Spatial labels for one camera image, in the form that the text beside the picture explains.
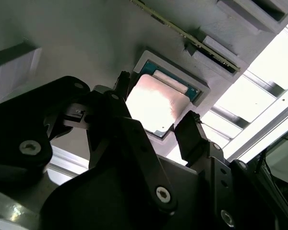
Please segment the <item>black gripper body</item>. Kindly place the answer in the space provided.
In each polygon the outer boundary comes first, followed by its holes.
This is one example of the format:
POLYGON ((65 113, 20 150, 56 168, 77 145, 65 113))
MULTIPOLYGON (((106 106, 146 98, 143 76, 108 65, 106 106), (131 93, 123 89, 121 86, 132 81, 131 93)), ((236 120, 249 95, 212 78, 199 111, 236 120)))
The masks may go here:
POLYGON ((43 230, 197 230, 200 227, 198 176, 160 157, 177 198, 172 216, 158 213, 143 192, 122 177, 121 166, 91 169, 58 187, 42 207, 43 230))

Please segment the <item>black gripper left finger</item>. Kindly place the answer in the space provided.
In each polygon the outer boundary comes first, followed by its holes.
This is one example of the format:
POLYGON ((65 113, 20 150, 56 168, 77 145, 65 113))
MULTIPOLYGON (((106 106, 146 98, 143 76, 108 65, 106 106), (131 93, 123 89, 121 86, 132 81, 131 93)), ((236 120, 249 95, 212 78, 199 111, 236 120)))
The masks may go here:
POLYGON ((172 214, 177 199, 141 123, 132 119, 119 90, 90 91, 72 76, 0 103, 0 183, 39 180, 53 151, 50 142, 73 128, 84 129, 89 170, 111 162, 161 214, 172 214))

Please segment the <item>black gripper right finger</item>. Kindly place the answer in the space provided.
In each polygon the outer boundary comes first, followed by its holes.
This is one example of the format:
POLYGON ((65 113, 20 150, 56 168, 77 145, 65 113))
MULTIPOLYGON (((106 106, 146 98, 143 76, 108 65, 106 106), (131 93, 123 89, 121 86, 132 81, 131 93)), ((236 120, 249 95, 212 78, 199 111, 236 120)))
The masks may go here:
POLYGON ((266 178, 240 160, 228 162, 208 140, 200 116, 189 111, 174 129, 182 159, 200 181, 203 230, 286 230, 288 217, 266 178))

